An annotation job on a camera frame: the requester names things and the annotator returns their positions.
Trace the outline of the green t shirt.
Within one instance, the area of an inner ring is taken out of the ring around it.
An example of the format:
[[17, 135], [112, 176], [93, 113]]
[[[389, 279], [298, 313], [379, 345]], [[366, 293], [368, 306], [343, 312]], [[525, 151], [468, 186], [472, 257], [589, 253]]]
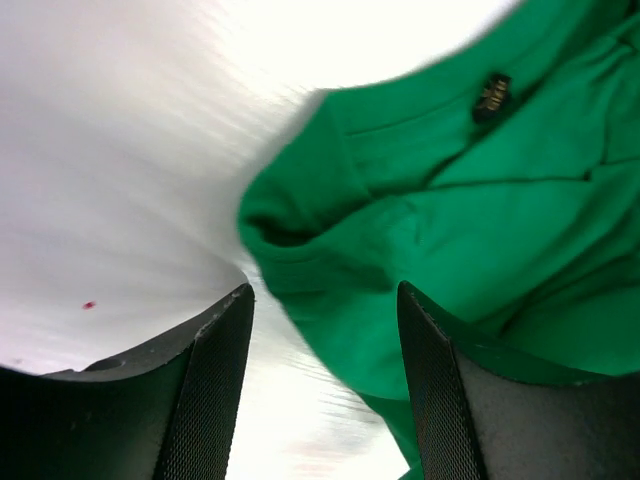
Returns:
[[526, 1], [402, 79], [328, 94], [240, 237], [325, 366], [422, 477], [397, 327], [412, 283], [551, 361], [639, 367], [639, 5]]

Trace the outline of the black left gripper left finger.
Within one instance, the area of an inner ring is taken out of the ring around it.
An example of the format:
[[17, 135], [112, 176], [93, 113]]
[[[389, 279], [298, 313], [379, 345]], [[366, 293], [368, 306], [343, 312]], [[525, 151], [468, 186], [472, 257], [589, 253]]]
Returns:
[[222, 479], [253, 326], [242, 285], [194, 318], [82, 371], [1, 372], [1, 475]]

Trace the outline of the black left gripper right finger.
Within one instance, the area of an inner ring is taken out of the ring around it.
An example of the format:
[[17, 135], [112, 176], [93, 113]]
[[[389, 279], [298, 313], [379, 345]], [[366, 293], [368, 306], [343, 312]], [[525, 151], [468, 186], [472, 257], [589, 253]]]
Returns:
[[428, 479], [635, 479], [639, 376], [511, 348], [412, 284], [397, 291], [404, 368]]

